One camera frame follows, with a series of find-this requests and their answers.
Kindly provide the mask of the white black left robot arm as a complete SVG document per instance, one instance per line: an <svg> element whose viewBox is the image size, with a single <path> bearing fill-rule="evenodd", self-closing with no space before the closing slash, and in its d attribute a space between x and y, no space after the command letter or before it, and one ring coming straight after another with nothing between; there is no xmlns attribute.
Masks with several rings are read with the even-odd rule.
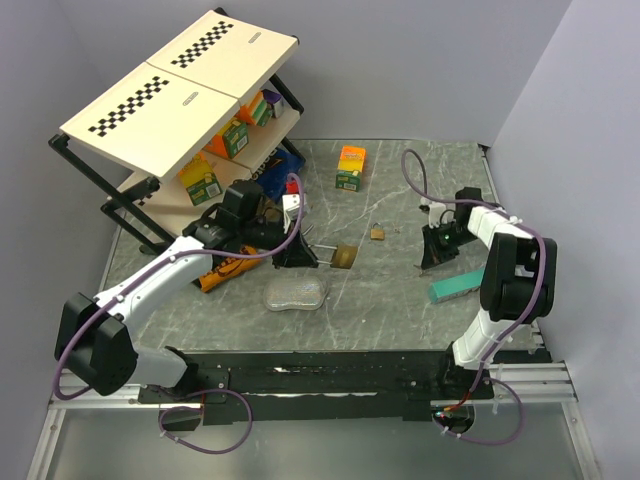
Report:
<svg viewBox="0 0 640 480"><path fill-rule="evenodd" d="M191 222L144 268L92 297L72 296L64 304L54 349L54 395L61 400L71 397L60 386L61 374L68 369L102 396L140 383L161 387L177 402L191 399L200 383L197 362L173 347L137 347L132 335L172 294L223 260L272 258L277 268L316 265L301 233L305 191L283 196L276 221L265 214L265 197L255 181L235 181L221 202Z"/></svg>

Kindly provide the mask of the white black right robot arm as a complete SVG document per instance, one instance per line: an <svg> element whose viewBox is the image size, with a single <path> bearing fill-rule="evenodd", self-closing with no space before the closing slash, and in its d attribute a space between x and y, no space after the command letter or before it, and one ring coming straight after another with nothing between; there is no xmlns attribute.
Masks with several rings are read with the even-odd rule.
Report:
<svg viewBox="0 0 640 480"><path fill-rule="evenodd" d="M557 244L543 238L494 203L481 190L465 187L455 194L453 218L422 228L423 271L440 266L474 240L488 249L479 288L480 309L464 334L452 342L437 373L438 390L459 398L474 390L474 378L488 366L513 333L553 306Z"/></svg>

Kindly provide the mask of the large brass padlock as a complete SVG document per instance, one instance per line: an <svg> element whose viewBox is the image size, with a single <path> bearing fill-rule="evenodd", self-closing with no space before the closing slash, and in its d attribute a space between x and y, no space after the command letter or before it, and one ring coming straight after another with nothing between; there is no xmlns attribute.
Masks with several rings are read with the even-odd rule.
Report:
<svg viewBox="0 0 640 480"><path fill-rule="evenodd" d="M339 243L337 245L312 244L312 249L331 250L332 257L329 261L318 260L320 265L328 265L334 269L351 269L358 254L358 247Z"/></svg>

